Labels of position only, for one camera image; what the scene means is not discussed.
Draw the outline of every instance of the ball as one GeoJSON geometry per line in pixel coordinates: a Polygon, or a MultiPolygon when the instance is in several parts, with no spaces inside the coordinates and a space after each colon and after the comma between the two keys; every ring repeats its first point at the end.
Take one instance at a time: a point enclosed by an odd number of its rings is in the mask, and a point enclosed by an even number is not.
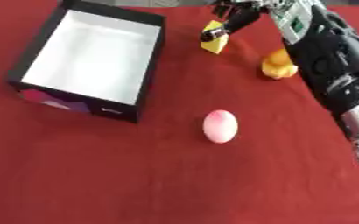
{"type": "Polygon", "coordinates": [[[226,110],[215,110],[207,115],[203,123],[204,134],[217,144],[224,144],[236,135],[236,117],[226,110]]]}

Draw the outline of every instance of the box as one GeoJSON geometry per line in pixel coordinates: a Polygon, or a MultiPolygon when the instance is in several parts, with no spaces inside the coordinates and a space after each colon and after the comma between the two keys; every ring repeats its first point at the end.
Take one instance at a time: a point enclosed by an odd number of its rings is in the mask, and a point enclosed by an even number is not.
{"type": "Polygon", "coordinates": [[[136,123],[165,39],[165,19],[66,0],[7,81],[26,100],[136,123]]]}

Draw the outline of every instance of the robotic arm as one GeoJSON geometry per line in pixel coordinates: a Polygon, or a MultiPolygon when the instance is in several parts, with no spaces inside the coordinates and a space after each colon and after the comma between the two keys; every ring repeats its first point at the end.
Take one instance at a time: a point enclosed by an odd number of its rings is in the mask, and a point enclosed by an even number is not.
{"type": "Polygon", "coordinates": [[[233,34],[271,16],[292,62],[314,97],[328,109],[359,158],[359,35],[320,0],[218,0],[214,13],[227,21],[201,41],[233,34]]]}

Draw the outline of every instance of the red tablecloth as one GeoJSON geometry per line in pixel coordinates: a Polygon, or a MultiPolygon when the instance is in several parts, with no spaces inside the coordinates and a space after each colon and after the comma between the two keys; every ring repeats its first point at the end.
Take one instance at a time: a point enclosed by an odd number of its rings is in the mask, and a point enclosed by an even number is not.
{"type": "MultiPolygon", "coordinates": [[[[282,47],[269,18],[219,57],[198,37],[208,8],[167,16],[167,41],[135,125],[23,101],[4,82],[56,1],[0,1],[0,223],[359,223],[359,164],[299,76],[258,73],[282,47]],[[233,112],[210,143],[201,121],[233,112]]],[[[359,30],[359,8],[336,8],[359,30]]]]}

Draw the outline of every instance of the orange object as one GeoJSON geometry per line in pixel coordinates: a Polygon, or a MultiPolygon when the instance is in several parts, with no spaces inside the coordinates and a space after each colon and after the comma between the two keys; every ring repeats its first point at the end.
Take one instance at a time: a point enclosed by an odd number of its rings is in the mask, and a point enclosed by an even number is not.
{"type": "Polygon", "coordinates": [[[272,79],[292,77],[298,72],[298,67],[290,60],[285,49],[273,52],[263,60],[263,73],[272,79]]]}

